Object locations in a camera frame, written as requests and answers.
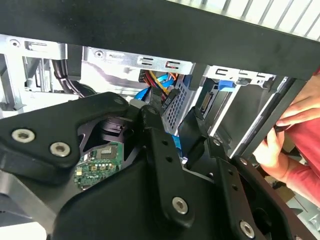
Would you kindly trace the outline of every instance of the black metal bracket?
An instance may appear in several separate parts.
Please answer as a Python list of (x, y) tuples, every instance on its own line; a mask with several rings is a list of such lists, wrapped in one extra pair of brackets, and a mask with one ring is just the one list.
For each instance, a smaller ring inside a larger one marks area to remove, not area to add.
[(195, 218), (194, 207), (188, 196), (175, 143), (165, 132), (161, 115), (154, 107), (145, 105), (141, 108), (141, 122), (150, 181), (153, 183), (150, 191), (153, 193), (155, 215), (169, 228), (174, 225), (190, 228)]
[(68, 59), (66, 61), (68, 78), (72, 81), (81, 79), (83, 47), (79, 45), (68, 44)]
[[(106, 232), (110, 239), (312, 239), (253, 166), (237, 158), (230, 163), (222, 144), (208, 136), (196, 108), (179, 126), (182, 152), (189, 158), (183, 169), (156, 102), (138, 109), (117, 94), (102, 93), (0, 121), (1, 167), (33, 179), (16, 181), (24, 192), (34, 190), (29, 200), (44, 205), (51, 201), (46, 192), (52, 194), (52, 187), (61, 191), (55, 204), (41, 207), (52, 213), (49, 221), (37, 215), (46, 221), (52, 240), (95, 240)], [(35, 138), (14, 140), (15, 127), (31, 130)], [(69, 155), (50, 152), (57, 141), (68, 144)], [(66, 199), (64, 182), (80, 155), (109, 141), (124, 143), (127, 166)]]
[[(128, 107), (122, 97), (107, 92), (4, 118), (0, 121), (0, 169), (46, 183), (65, 182), (97, 123), (124, 115)], [(14, 140), (13, 133), (19, 129), (32, 131), (34, 140)], [(52, 154), (53, 143), (67, 144), (69, 154)]]

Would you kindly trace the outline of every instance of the green circuit board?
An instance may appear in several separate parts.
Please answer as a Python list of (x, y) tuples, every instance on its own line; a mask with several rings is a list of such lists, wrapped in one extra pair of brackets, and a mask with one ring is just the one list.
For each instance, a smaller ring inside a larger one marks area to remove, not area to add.
[(123, 145), (112, 142), (81, 157), (74, 170), (74, 183), (86, 190), (121, 169)]

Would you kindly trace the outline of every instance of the black plastic frame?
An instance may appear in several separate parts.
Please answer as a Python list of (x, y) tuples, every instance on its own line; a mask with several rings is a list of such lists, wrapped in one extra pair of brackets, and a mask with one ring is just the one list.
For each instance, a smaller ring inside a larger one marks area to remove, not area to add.
[(11, 36), (297, 79), (320, 65), (320, 42), (166, 0), (3, 0), (0, 16)]

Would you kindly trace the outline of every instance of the microchip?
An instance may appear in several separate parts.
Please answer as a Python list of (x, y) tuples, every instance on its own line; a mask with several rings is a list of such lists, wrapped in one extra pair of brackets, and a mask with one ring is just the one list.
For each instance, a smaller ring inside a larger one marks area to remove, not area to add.
[(76, 175), (76, 176), (81, 176), (81, 175), (82, 175), (82, 167), (77, 167), (77, 168), (76, 168), (75, 175)]
[(109, 145), (97, 150), (96, 159), (116, 159), (118, 152), (118, 145)]
[(111, 154), (112, 153), (112, 146), (108, 146), (105, 149), (101, 150), (101, 154)]

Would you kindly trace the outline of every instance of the screw head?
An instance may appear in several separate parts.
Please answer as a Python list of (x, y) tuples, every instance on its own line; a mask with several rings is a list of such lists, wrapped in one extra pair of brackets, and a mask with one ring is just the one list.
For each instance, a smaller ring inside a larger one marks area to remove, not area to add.
[(70, 151), (69, 145), (64, 142), (55, 142), (50, 146), (50, 152), (57, 157), (64, 158), (70, 154)]
[(15, 39), (12, 39), (10, 40), (10, 43), (12, 46), (16, 47), (16, 48), (19, 48), (20, 47), (20, 42), (18, 42), (17, 40)]
[(184, 215), (188, 212), (188, 204), (179, 196), (172, 199), (172, 206), (179, 214)]
[(104, 53), (102, 51), (96, 51), (94, 55), (96, 58), (101, 59), (104, 56)]
[(220, 146), (220, 144), (221, 144), (217, 139), (214, 139), (213, 142), (214, 142), (214, 144), (217, 145), (217, 146)]
[(117, 103), (117, 104), (124, 104), (124, 101), (120, 98), (115, 98), (114, 101)]
[(247, 162), (245, 159), (240, 158), (240, 161), (241, 161), (244, 165), (248, 165), (248, 162)]
[(188, 158), (185, 156), (181, 157), (180, 160), (182, 165), (185, 165), (188, 162)]
[(153, 107), (151, 107), (151, 106), (148, 107), (148, 110), (149, 110), (149, 112), (152, 113), (152, 114), (157, 114), (157, 111), (156, 111)]
[(33, 131), (25, 128), (14, 130), (11, 136), (14, 140), (23, 144), (30, 143), (36, 138), (36, 135)]
[(250, 239), (254, 239), (255, 238), (255, 231), (253, 230), (253, 228), (250, 226), (249, 223), (247, 223), (246, 221), (241, 221), (240, 222), (240, 228), (242, 230), (242, 232)]

